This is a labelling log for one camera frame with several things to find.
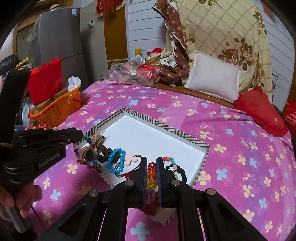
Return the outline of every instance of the red cushion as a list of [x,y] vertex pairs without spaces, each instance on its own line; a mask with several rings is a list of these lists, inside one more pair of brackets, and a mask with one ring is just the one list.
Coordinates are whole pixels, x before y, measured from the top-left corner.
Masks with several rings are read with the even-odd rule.
[[246,112],[255,123],[274,137],[284,136],[288,132],[284,120],[259,88],[239,94],[238,99],[234,101],[234,108]]

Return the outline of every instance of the pillow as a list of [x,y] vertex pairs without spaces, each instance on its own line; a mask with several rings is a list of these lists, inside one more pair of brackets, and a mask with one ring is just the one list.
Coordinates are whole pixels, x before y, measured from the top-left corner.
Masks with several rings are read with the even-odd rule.
[[193,68],[185,88],[233,103],[239,96],[242,67],[195,50]]
[[239,94],[239,98],[234,101],[234,108],[246,112],[255,123],[274,137],[284,136],[288,132],[284,120],[260,88]]

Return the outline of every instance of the white pillow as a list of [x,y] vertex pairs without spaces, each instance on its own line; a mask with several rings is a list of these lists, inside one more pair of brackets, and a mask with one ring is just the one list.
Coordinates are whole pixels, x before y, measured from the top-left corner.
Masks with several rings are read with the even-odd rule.
[[193,68],[185,88],[233,103],[239,97],[242,67],[195,50]]

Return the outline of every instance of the red gift bag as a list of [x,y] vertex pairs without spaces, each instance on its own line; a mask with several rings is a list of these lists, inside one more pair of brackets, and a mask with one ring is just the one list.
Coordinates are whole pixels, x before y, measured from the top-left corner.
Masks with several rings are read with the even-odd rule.
[[62,63],[58,58],[49,64],[33,69],[28,81],[28,89],[34,105],[53,97],[63,87]]
[[284,117],[291,134],[296,137],[296,103],[293,100],[289,102]]

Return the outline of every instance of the purple bedspread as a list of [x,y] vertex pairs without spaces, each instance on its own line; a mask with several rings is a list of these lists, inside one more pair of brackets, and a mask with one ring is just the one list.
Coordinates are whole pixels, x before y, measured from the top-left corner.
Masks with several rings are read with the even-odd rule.
[[[243,112],[172,91],[97,82],[81,95],[87,104],[60,128],[86,132],[122,107],[146,114],[210,144],[195,189],[216,189],[269,241],[285,240],[294,227],[296,162],[290,133],[273,137]],[[43,199],[33,205],[45,227],[90,190],[110,188],[94,169],[77,164],[72,145],[67,157],[34,183],[43,190]],[[40,234],[34,213],[30,219]],[[162,226],[139,210],[129,210],[127,241],[177,241],[177,233],[176,217]]]

